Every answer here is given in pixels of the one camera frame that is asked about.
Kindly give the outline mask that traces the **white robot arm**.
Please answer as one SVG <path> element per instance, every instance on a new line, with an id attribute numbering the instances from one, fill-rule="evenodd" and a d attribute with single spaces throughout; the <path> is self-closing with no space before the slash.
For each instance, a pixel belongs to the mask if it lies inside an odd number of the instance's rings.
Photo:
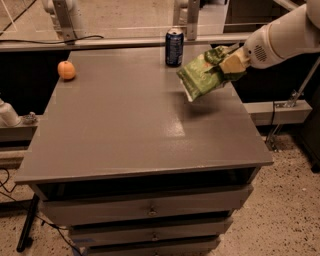
<path id="1" fill-rule="evenodd" d="M 320 0 L 306 3 L 253 32 L 220 64 L 224 74 L 247 67 L 266 69 L 305 53 L 320 51 Z"/>

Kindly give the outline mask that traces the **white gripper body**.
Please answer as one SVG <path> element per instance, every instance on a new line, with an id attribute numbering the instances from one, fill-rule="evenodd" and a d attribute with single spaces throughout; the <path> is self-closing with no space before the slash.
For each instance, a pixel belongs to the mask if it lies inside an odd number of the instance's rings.
<path id="1" fill-rule="evenodd" d="M 244 43 L 244 52 L 253 68 L 266 69 L 284 61 L 272 47 L 270 28 L 270 25 L 262 26 Z"/>

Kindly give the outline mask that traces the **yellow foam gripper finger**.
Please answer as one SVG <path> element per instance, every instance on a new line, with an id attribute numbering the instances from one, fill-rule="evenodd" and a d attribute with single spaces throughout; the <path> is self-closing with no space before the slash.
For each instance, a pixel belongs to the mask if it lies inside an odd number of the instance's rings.
<path id="1" fill-rule="evenodd" d="M 250 66 L 250 58 L 243 49 L 238 49 L 226 57 L 219 66 L 224 74 L 241 73 Z"/>
<path id="2" fill-rule="evenodd" d="M 235 43 L 235 44 L 228 47 L 227 53 L 228 54 L 233 53 L 234 51 L 238 50 L 239 48 L 240 48 L 240 43 Z"/>

